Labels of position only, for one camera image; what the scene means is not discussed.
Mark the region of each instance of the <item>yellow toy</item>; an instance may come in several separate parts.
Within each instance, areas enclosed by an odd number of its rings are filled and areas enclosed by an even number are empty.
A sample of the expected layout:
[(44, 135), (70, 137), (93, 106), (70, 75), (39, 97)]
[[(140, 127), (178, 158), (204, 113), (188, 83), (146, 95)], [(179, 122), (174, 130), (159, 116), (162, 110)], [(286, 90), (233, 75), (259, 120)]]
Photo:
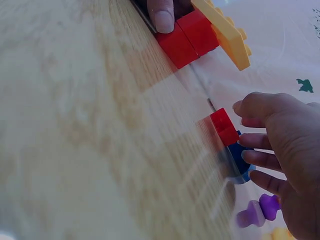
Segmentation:
[(250, 66), (250, 48), (244, 43), (247, 35), (242, 28), (235, 28), (230, 17), (224, 17), (220, 8), (214, 7), (208, 0), (191, 0), (193, 6), (199, 9), (212, 23), (219, 45), (241, 71)]
[(287, 228), (276, 227), (272, 233), (266, 233), (261, 240), (295, 240)]

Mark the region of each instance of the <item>red 2x2 lego brick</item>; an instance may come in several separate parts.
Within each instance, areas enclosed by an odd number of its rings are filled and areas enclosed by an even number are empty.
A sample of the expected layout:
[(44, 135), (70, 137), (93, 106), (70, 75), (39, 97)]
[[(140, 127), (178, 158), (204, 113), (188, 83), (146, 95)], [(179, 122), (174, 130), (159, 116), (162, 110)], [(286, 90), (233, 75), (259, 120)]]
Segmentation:
[(178, 69), (199, 58), (190, 41), (177, 23), (174, 24), (173, 32), (167, 34), (157, 33), (155, 38)]
[(219, 46), (211, 22), (198, 10), (190, 12), (176, 21), (199, 57)]
[(239, 135), (224, 108), (212, 113), (210, 118), (224, 146), (227, 147), (239, 140)]

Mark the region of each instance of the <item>lego stud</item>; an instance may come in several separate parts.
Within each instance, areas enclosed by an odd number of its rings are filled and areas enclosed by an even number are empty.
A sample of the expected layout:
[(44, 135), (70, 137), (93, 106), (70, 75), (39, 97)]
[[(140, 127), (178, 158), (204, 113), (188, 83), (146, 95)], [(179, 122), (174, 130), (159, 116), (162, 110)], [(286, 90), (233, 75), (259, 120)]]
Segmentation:
[(246, 34), (245, 30), (243, 28), (239, 27), (238, 31), (241, 34), (242, 39), (246, 40), (247, 39), (247, 34)]
[(225, 19), (226, 19), (232, 26), (235, 26), (235, 22), (232, 20), (231, 17), (226, 16)]
[(243, 210), (236, 215), (236, 222), (240, 228), (246, 228), (251, 224), (262, 227), (266, 222), (266, 218), (261, 210), (259, 202), (256, 200), (249, 201), (246, 210)]
[(209, 6), (214, 7), (214, 4), (213, 4), (213, 2), (212, 2), (211, 0), (205, 0), (205, 2), (206, 2)]
[(248, 54), (248, 56), (251, 56), (252, 52), (251, 52), (250, 47), (247, 44), (244, 44), (244, 47), (245, 47), (245, 50), (246, 50), (246, 53)]
[(222, 16), (224, 15), (224, 13), (222, 12), (222, 10), (221, 10), (219, 7), (216, 7), (215, 10), (216, 10), (219, 14), (221, 14)]
[(259, 203), (264, 217), (269, 221), (275, 220), (277, 211), (281, 209), (278, 197), (276, 195), (262, 194), (259, 198)]

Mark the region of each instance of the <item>blue lego brick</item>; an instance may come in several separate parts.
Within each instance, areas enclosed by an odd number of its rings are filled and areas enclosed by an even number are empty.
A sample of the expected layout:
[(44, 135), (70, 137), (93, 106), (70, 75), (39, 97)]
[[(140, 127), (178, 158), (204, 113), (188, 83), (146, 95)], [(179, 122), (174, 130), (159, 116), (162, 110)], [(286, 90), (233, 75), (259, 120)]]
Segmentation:
[(244, 184), (250, 180), (248, 171), (256, 169), (256, 166), (246, 163), (244, 159), (241, 157), (241, 153), (243, 150), (253, 150), (252, 148), (243, 147), (237, 142), (228, 146), (229, 151), (233, 157), (233, 160), (239, 170), (240, 175), (233, 178), (233, 181), (236, 184)]

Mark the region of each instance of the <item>hand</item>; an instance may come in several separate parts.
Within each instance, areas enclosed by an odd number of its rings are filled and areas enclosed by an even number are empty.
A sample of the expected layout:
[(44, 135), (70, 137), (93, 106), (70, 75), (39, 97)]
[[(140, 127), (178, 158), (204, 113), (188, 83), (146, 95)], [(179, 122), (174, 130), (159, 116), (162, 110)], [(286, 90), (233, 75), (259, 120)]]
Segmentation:
[(280, 197), (284, 221), (300, 240), (320, 239), (320, 105), (304, 104), (287, 94), (251, 93), (233, 105), (242, 124), (266, 128), (267, 134), (246, 133), (239, 143), (274, 154), (247, 150), (247, 163), (285, 174), (277, 179), (261, 171), (251, 180)]
[(148, 10), (156, 30), (162, 34), (174, 30), (175, 19), (179, 19), (193, 10), (190, 0), (136, 0)]

